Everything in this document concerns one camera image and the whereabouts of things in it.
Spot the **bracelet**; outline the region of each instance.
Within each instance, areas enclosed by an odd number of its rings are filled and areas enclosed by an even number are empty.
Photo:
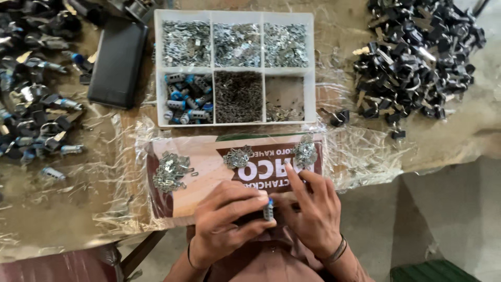
[[[335,263],[345,252],[348,247],[348,242],[346,242],[345,237],[341,234],[341,244],[336,249],[336,251],[325,259],[319,259],[323,264]]]
[[[188,262],[189,262],[189,265],[191,265],[192,268],[196,269],[196,270],[204,270],[204,269],[198,269],[196,267],[193,266],[193,263],[191,263],[191,260],[189,259],[189,247],[191,245],[191,240],[190,242],[188,243]]]

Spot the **wooden table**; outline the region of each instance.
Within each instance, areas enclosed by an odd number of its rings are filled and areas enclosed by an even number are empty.
[[[315,14],[315,49],[317,60],[317,105],[329,110],[336,106],[353,104],[354,74],[352,51],[374,35],[366,29],[370,16],[365,0],[167,0],[166,8],[184,10],[239,10],[274,12],[310,12]],[[97,50],[100,30],[84,23],[84,33],[76,43],[75,51],[92,55]],[[150,30],[137,86],[138,104],[149,92],[154,34]],[[501,61],[497,53],[498,35],[488,33],[485,49],[471,59],[477,67],[476,85],[464,96],[457,112],[445,121],[411,115],[403,124],[407,138],[402,144],[381,136],[387,130],[384,122],[363,121],[354,118],[353,130],[332,133],[338,141],[331,153],[335,163],[332,175],[348,180],[365,167],[349,167],[350,158],[339,154],[340,148],[357,154],[343,144],[350,134],[359,134],[367,140],[376,138],[385,154],[392,154],[394,170],[386,176],[429,170],[450,164],[470,162],[480,155],[501,156],[501,110],[495,96],[499,90],[497,76]],[[78,83],[76,71],[60,76],[48,85],[65,93],[80,93],[74,97],[88,110],[82,129],[72,133],[75,142],[89,150],[81,156],[55,157],[51,166],[69,176],[69,181],[55,184],[42,180],[38,172],[45,164],[32,164],[27,171],[17,164],[0,160],[0,183],[4,185],[5,200],[0,204],[0,262],[27,257],[54,254],[89,248],[120,240],[132,234],[157,230],[159,226],[149,213],[148,196],[143,184],[142,167],[136,163],[135,131],[138,123],[150,117],[156,123],[156,108],[146,106],[131,111],[110,110],[98,105],[89,106],[86,87]],[[300,130],[298,126],[225,127],[175,129],[171,135],[223,134],[231,132],[275,132]],[[387,181],[387,178],[366,175],[361,184]]]

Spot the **gray floor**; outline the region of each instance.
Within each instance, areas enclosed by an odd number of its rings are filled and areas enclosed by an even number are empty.
[[[374,279],[427,259],[452,261],[483,282],[501,281],[501,161],[480,158],[435,174],[340,196],[342,232]],[[125,256],[136,245],[120,247]],[[135,282],[162,281],[186,247],[185,229],[169,230],[138,269]]]

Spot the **person's left hand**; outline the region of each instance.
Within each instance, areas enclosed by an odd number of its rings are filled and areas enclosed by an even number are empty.
[[[246,214],[262,210],[268,200],[266,191],[245,187],[238,181],[222,181],[195,210],[196,233],[189,250],[193,267],[208,268],[267,228],[275,227],[275,220],[264,219],[240,227],[232,224]]]

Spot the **brown clothing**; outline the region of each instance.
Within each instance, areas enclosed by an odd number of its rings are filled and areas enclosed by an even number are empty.
[[[373,282],[357,261],[357,278]],[[206,282],[336,281],[287,227],[267,230],[211,266]]]

